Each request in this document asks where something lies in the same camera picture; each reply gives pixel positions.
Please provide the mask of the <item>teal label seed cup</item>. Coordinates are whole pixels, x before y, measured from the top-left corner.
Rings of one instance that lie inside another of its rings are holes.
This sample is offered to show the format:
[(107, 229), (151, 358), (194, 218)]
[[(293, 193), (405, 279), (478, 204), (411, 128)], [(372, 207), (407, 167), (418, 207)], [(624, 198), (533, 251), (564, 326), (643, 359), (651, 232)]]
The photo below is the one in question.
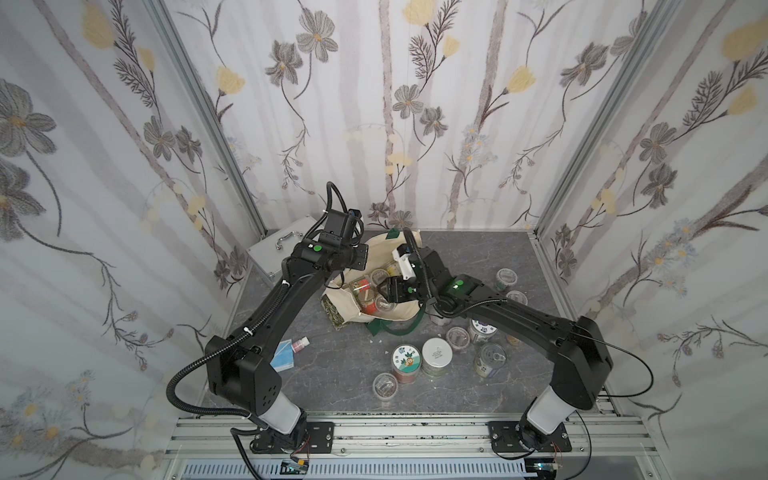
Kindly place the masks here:
[(450, 328), (445, 339), (454, 353), (463, 352), (471, 343), (468, 331), (458, 326)]

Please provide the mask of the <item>red label seed jar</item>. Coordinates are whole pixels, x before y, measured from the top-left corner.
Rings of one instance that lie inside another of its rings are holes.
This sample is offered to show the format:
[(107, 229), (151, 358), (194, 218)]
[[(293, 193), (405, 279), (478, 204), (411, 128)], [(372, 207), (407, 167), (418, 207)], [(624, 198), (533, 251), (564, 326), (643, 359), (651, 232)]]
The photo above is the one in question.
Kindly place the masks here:
[(413, 383), (421, 368), (421, 353), (413, 345), (400, 345), (392, 354), (393, 375), (400, 384)]

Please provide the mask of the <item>purple flower lid jar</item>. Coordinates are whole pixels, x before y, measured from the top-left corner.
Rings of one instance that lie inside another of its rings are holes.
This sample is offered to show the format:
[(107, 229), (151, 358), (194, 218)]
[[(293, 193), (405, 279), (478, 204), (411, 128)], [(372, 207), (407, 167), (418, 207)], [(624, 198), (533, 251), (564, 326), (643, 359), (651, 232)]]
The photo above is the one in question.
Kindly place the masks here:
[(496, 334), (498, 329), (490, 324), (471, 319), (469, 321), (469, 338), (474, 344), (484, 344)]

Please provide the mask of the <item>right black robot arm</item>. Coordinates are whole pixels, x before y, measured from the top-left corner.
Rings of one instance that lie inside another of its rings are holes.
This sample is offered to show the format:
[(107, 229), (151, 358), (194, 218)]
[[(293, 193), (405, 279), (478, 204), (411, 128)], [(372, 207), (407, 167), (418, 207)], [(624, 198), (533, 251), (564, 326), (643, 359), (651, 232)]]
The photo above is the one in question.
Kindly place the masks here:
[(527, 407), (517, 438), (527, 450), (557, 438), (577, 410), (594, 407), (614, 362), (597, 324), (552, 316), (507, 298), (468, 275), (452, 275), (430, 248), (406, 245), (392, 252), (401, 274), (382, 295), (395, 304), (417, 301), (446, 318), (463, 317), (495, 327), (536, 348), (553, 363), (549, 386)]

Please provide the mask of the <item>white lid seed jar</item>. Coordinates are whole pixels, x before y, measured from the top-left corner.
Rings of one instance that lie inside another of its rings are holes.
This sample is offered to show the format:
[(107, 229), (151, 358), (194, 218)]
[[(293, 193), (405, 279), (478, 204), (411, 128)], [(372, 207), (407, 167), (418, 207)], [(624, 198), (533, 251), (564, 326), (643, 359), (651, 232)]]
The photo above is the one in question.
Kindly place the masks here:
[(450, 344), (439, 337), (428, 339), (422, 346), (422, 371), (430, 377), (444, 376), (453, 359), (453, 349)]

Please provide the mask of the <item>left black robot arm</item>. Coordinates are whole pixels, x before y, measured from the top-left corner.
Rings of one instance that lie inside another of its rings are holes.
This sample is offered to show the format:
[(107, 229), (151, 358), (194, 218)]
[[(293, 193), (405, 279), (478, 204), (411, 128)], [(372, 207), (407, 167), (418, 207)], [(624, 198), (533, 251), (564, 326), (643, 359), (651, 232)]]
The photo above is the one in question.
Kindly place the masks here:
[(364, 222), (356, 209), (329, 210), (322, 226), (307, 232), (282, 260), (279, 282), (256, 311), (226, 339), (206, 345), (209, 390), (240, 409), (239, 415), (267, 426), (274, 443), (297, 449), (306, 437), (306, 413), (281, 392), (282, 377), (271, 361), (288, 327), (306, 302), (348, 269), (361, 270), (367, 248), (360, 244)]

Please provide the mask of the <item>purple label metal can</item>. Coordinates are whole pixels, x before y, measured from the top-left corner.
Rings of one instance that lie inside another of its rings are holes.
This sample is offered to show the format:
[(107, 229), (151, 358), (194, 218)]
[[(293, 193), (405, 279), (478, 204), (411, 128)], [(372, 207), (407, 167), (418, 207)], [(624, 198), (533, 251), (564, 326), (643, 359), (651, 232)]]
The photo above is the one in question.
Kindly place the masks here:
[(488, 342), (481, 346), (474, 359), (475, 373), (485, 379), (492, 378), (506, 363), (504, 348), (496, 343)]

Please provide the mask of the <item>clear lid green seed cup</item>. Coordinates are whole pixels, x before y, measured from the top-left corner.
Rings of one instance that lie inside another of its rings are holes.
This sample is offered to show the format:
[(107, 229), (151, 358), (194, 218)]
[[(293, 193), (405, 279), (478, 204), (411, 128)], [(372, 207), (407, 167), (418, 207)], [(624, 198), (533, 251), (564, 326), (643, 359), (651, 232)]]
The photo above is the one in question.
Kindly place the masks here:
[(506, 292), (518, 283), (518, 275), (511, 268), (501, 268), (496, 272), (494, 283), (498, 291)]

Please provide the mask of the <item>cream canvas tote bag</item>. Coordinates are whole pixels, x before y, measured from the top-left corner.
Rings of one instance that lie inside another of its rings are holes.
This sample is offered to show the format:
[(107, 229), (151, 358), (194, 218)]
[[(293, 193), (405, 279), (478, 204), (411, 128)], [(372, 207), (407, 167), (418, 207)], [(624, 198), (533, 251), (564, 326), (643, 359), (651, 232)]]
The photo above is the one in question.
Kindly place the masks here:
[(379, 291), (389, 279), (401, 274), (393, 255), (405, 244), (404, 234), (396, 228), (372, 237), (366, 242), (364, 269), (345, 270), (329, 283), (321, 296), (321, 306), (335, 330), (352, 324), (364, 325), (373, 336), (381, 332), (406, 336), (416, 330), (424, 318), (419, 303), (392, 303)]

